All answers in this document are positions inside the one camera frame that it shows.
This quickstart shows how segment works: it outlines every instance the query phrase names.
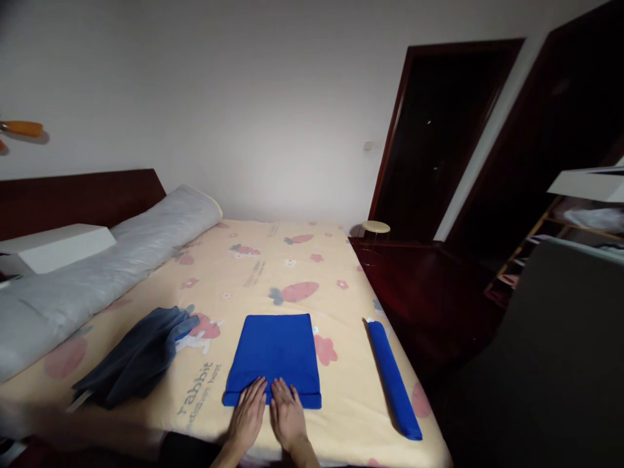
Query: dark gray towel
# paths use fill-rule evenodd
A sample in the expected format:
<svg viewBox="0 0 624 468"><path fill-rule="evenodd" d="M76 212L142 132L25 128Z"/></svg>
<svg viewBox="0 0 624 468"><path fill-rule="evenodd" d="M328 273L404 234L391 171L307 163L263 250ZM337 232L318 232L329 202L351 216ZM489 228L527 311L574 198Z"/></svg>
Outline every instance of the dark gray towel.
<svg viewBox="0 0 624 468"><path fill-rule="evenodd" d="M132 327L114 349L72 388L74 400L93 392L88 401L110 410L128 398L145 398L176 356L176 340L200 323L178 307L154 309Z"/></svg>

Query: folded blue cloth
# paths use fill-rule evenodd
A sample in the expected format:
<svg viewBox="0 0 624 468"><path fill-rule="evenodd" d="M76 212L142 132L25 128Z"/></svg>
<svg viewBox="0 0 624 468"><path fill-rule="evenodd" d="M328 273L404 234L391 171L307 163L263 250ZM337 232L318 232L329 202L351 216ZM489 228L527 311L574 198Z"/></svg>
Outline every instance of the folded blue cloth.
<svg viewBox="0 0 624 468"><path fill-rule="evenodd" d="M369 333L377 365L382 375L385 395L390 402L396 425L409 440L423 440L408 392L405 390L395 356L390 349L385 329L379 322L369 322Z"/></svg>
<svg viewBox="0 0 624 468"><path fill-rule="evenodd" d="M88 401L114 408L128 398L145 398L163 378L176 356L176 340L200 320L178 307L154 309L143 317L111 352L72 388L74 400L85 391Z"/></svg>
<svg viewBox="0 0 624 468"><path fill-rule="evenodd" d="M248 315L239 346L227 377L223 405L236 406L241 392L257 377L264 376L266 403L272 398L270 384L282 377L294 385L304 408L321 407L319 368L314 347L312 321L303 315Z"/></svg>

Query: bedsheet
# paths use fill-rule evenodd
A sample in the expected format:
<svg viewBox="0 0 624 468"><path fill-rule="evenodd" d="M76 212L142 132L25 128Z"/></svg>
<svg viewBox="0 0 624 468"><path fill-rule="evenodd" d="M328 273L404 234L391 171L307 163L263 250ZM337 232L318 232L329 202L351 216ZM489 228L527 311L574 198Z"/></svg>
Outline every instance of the bedsheet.
<svg viewBox="0 0 624 468"><path fill-rule="evenodd" d="M65 409L71 386L156 307L179 306L200 324L178 344L166 376L144 400L107 411ZM40 434L64 448L102 445L154 458L176 431L215 441L233 409L223 406L245 317L309 313L323 405L306 410L308 436L324 465L447 467L450 454L418 381L342 226L223 220L98 313L66 342L0 385L0 430ZM389 337L423 440L394 427L364 320ZM268 408L247 459L281 458Z"/></svg>

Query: door frame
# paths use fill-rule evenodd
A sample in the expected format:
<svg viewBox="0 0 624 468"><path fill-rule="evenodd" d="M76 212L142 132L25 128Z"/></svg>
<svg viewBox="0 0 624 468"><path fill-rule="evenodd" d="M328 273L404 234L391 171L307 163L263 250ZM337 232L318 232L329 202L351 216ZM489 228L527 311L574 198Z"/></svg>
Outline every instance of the door frame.
<svg viewBox="0 0 624 468"><path fill-rule="evenodd" d="M546 41L542 45L539 54L533 65L531 70L529 71L528 76L525 79L525 82L520 89L520 93L516 97L513 107L507 115L507 119L503 124L502 128L499 131L496 140L494 141L494 145L492 145L492 149L489 151L487 155L483 167L481 167L481 171L477 175L470 192L468 192L468 196L466 197L460 212L458 213L451 229L447 235L446 240L444 241L444 245L451 250L455 250L458 252L458 245L461 242L461 238L463 235L462 229L465 221L465 217L470 210L472 203L474 202L477 194L480 192L484 184L486 183L487 176L494 164L494 162L500 158L504 157L501 153L504 144L507 139L511 136L511 132L516 125L516 121L521 116L522 111L527 104L527 99L533 89L533 86L536 84L536 80L538 79L538 75L540 74L541 67L548 61L551 55L551 49L553 48L553 44L561 37L563 34L567 34L570 31L573 31L583 25L585 25L589 21L594 21L599 18L601 15L610 14L612 10L618 7L618 4L615 1L607 2L597 8L585 13L578 18L573 19L572 21L559 26L556 29L553 29L548 36L546 37ZM614 144L613 148L608 152L606 157L602 161L602 166L613 166L618 163L619 159L622 158L622 150L624 149L624 131L619 140Z"/></svg>
<svg viewBox="0 0 624 468"><path fill-rule="evenodd" d="M501 93L502 87L507 81L507 77L511 72L512 66L515 63L515 60L522 48L524 43L524 38L513 38L513 39L502 39L502 40L489 40L489 41L475 41L475 42L451 42L447 44L432 44L432 45L411 45L408 47L405 62L403 63L403 71L401 73L401 80L398 84L398 91L396 93L395 99L395 107L392 111L392 118L390 119L390 127L388 129L388 135L385 140L385 146L383 148L382 161L379 167L379 172L377 174L377 182L375 185L375 191L372 196L372 202L370 204L369 210L369 219L375 219L375 212L377 211L377 204L379 202L379 196L382 191L382 186L384 184L385 171L388 166L388 162L390 160L390 154L392 150L392 145L395 140L395 134L397 132L398 121L401 117L401 110L403 108L403 100L405 98L405 94L408 87L408 82L410 80L411 67L414 59L417 57L426 57L428 55L443 55L450 53L474 53L474 52L485 52L492 50L507 50L508 54L506 60L508 63L502 67L500 76L498 78L498 86L494 86L492 89L492 93L487 102L487 106L483 114L479 119L478 130L475 132L475 136L473 141L469 146L469 150L466 151L466 156L464 157L464 161L461 164L463 167L461 173L465 170L470 158L473 155L473 152L476 148L476 145L481 138L481 134L488 122L489 116L494 108L494 104L498 100L498 97ZM458 177L456 185L459 183L461 175ZM448 200L445 200L446 204L450 203L450 199L453 197L454 192L447 194Z"/></svg>

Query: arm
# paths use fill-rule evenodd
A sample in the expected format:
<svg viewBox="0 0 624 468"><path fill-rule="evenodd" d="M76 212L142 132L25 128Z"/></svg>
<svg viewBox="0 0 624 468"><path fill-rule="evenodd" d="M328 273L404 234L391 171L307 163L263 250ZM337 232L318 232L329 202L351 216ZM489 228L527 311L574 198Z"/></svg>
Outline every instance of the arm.
<svg viewBox="0 0 624 468"><path fill-rule="evenodd" d="M258 377L241 394L227 431L227 440L214 459L211 468L236 468L242 457L255 442L262 426L262 416L267 404L267 381Z"/></svg>
<svg viewBox="0 0 624 468"><path fill-rule="evenodd" d="M304 407L297 389L291 385L289 390L284 379L280 378L271 384L271 391L271 423L279 443L291 455L297 468L320 468L307 438Z"/></svg>

